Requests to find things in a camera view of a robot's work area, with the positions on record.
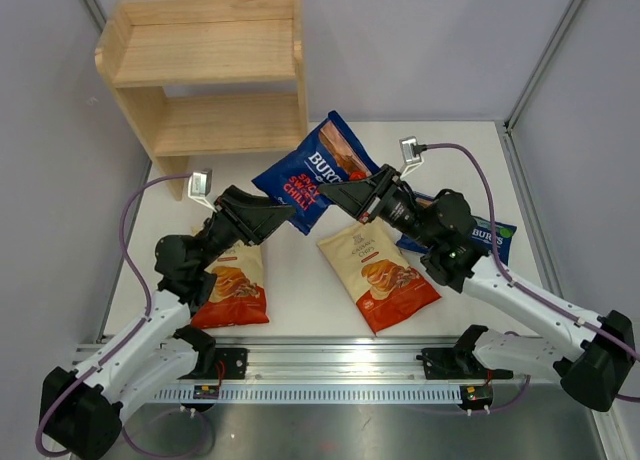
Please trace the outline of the cassava chips bag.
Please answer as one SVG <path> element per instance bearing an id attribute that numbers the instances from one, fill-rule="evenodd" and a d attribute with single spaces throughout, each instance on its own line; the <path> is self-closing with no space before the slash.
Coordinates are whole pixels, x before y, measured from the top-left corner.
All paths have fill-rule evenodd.
<path id="1" fill-rule="evenodd" d="M 199 329 L 266 324 L 267 299 L 261 247 L 237 241 L 205 268 L 216 276 L 207 302 L 191 325 Z"/>
<path id="2" fill-rule="evenodd" d="M 440 299 L 436 289 L 408 263 L 379 219 L 355 223 L 317 246 L 375 334 Z"/>

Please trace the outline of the left cassava chips bag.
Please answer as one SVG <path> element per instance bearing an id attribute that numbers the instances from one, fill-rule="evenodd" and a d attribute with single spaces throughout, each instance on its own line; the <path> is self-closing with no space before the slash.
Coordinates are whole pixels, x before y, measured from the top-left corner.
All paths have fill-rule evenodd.
<path id="1" fill-rule="evenodd" d="M 207 302 L 191 325 L 199 329 L 266 324 L 267 299 L 261 247 L 237 241 L 205 268 L 216 276 Z"/>

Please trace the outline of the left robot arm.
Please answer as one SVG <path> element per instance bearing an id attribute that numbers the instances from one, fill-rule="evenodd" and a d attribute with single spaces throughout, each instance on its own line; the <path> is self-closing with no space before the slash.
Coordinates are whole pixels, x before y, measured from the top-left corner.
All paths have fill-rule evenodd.
<path id="1" fill-rule="evenodd" d="M 207 267 L 237 242 L 257 246 L 294 216 L 294 207 L 228 187 L 195 235 L 167 235 L 155 247 L 161 280 L 146 290 L 136 319 L 76 367 L 54 368 L 44 379 L 37 450 L 49 436 L 61 455 L 99 459 L 127 420 L 165 385 L 222 369 L 216 341 L 192 326 L 217 280 Z"/>

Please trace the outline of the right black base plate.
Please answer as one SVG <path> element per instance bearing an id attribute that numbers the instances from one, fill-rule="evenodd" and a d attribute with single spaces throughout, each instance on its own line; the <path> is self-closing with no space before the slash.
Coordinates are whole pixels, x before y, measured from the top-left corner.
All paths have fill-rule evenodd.
<path id="1" fill-rule="evenodd" d="M 510 370 L 489 370 L 472 354 L 457 352 L 453 347 L 424 348 L 416 355 L 427 380 L 510 380 Z"/>

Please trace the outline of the wooden two-tier shelf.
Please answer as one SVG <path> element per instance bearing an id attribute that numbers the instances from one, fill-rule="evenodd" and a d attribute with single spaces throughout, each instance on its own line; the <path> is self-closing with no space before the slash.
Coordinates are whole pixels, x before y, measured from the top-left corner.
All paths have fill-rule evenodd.
<path id="1" fill-rule="evenodd" d="M 309 130 L 302 0 L 123 0 L 95 64 L 176 200 L 192 157 L 291 151 Z"/>

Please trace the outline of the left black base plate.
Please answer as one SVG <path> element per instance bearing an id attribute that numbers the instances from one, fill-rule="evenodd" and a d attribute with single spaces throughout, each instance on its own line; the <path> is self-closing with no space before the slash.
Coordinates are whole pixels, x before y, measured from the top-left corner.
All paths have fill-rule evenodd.
<path id="1" fill-rule="evenodd" d="M 243 380 L 246 376 L 248 353 L 246 348 L 215 348 L 199 354 L 195 368 L 187 375 L 195 380 Z"/>

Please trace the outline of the right cassava chips bag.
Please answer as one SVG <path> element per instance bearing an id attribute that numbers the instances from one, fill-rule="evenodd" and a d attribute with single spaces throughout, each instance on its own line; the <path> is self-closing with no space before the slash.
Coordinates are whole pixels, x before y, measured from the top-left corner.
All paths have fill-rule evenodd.
<path id="1" fill-rule="evenodd" d="M 436 289 L 408 263 L 379 219 L 355 223 L 317 246 L 375 334 L 440 299 Z"/>

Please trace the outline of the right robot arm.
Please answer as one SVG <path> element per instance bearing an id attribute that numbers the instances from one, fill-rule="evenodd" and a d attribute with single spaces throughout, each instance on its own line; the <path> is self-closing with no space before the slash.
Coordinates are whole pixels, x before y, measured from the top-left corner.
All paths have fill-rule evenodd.
<path id="1" fill-rule="evenodd" d="M 512 273 L 472 240 L 476 222 L 459 192 L 443 189 L 423 205 L 389 165 L 371 177 L 319 190 L 352 218 L 381 219 L 427 248 L 420 261 L 437 284 L 482 300 L 535 332 L 524 338 L 469 327 L 453 354 L 460 373 L 476 376 L 486 368 L 542 377 L 585 407 L 611 408 L 637 360 L 628 317 L 571 305 Z"/>

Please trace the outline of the blue Burts chilli bag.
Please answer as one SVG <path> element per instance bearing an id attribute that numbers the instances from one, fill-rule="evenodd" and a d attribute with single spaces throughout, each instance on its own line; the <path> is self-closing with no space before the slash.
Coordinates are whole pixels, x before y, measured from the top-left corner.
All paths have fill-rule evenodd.
<path id="1" fill-rule="evenodd" d="M 256 176 L 253 185 L 271 199 L 291 205 L 290 223 L 307 235 L 332 202 L 323 184 L 360 180 L 379 171 L 337 111 L 331 111 L 298 147 Z"/>

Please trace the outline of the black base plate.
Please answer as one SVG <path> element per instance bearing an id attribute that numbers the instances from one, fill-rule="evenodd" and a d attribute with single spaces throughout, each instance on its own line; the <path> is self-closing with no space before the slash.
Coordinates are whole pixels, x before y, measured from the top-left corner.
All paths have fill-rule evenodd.
<path id="1" fill-rule="evenodd" d="M 453 347 L 424 348 L 416 355 L 427 380 L 510 380 L 510 370 L 489 370 L 472 354 L 457 352 Z"/>
<path id="2" fill-rule="evenodd" d="M 248 353 L 246 348 L 215 348 L 199 354 L 195 368 L 187 375 L 195 380 L 243 380 L 246 376 Z"/>

